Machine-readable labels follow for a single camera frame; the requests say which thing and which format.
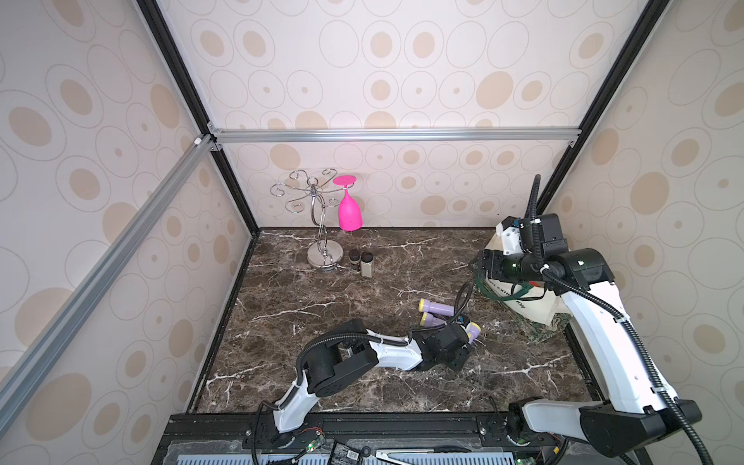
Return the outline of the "purple flashlight yellow button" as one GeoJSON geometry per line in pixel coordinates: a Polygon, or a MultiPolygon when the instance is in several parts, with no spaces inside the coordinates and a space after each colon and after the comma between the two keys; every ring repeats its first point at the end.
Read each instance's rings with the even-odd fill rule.
{"type": "Polygon", "coordinates": [[[469,343],[473,344],[477,340],[477,338],[480,336],[481,332],[482,332],[482,329],[478,324],[473,323],[473,322],[469,323],[466,327],[466,333],[468,334],[468,337],[469,337],[469,343]]]}

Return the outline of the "cream tote bag green handles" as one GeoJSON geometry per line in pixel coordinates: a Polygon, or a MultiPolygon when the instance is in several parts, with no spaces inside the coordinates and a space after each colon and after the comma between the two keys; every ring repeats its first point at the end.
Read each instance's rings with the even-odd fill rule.
{"type": "Polygon", "coordinates": [[[502,283],[486,278],[484,251],[469,263],[480,294],[515,313],[515,321],[531,343],[537,344],[565,331],[571,320],[568,308],[538,283],[502,283]]]}

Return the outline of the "purple flashlight sideways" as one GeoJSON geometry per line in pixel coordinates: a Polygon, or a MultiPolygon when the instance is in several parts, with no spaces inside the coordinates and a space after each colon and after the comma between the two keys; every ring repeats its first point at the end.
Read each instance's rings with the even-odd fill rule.
{"type": "Polygon", "coordinates": [[[418,305],[418,311],[422,313],[438,315],[445,318],[451,318],[455,315],[455,308],[451,305],[425,300],[424,298],[420,300],[418,305]]]}

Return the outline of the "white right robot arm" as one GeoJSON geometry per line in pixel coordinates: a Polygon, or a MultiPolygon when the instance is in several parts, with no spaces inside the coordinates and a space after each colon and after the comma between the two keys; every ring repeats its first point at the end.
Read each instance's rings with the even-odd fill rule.
{"type": "Polygon", "coordinates": [[[681,399],[647,352],[626,312],[604,257],[586,248],[539,261],[482,250],[473,262],[478,277],[518,284],[542,281],[569,308],[606,383],[604,402],[527,398],[509,406],[513,439],[553,433],[583,441],[606,457],[620,457],[684,431],[704,464],[712,461],[693,428],[701,409],[681,399]]]}

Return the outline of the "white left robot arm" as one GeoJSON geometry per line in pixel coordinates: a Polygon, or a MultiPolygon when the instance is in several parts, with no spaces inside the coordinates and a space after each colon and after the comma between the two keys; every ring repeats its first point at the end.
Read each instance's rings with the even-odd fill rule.
{"type": "Polygon", "coordinates": [[[406,337],[375,333],[361,319],[335,327],[310,341],[296,358],[296,379],[272,406],[276,431],[296,431],[320,399],[340,393],[374,368],[408,372],[443,365],[461,370],[480,332],[465,317],[415,329],[406,337]]]}

